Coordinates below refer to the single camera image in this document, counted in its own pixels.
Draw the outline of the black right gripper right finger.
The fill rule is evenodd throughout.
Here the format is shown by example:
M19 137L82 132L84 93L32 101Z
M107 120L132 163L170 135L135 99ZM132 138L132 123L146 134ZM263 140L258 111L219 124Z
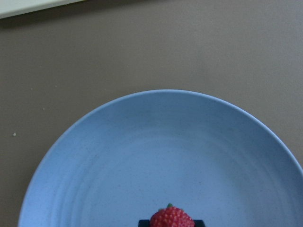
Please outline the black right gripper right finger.
M204 227L204 221L203 220L195 219L194 224L195 224L194 227Z

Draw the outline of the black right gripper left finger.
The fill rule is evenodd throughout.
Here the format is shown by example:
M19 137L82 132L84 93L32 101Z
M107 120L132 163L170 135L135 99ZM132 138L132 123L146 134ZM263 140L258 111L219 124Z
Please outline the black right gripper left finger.
M150 227L150 221L148 219L141 219L138 221L138 227Z

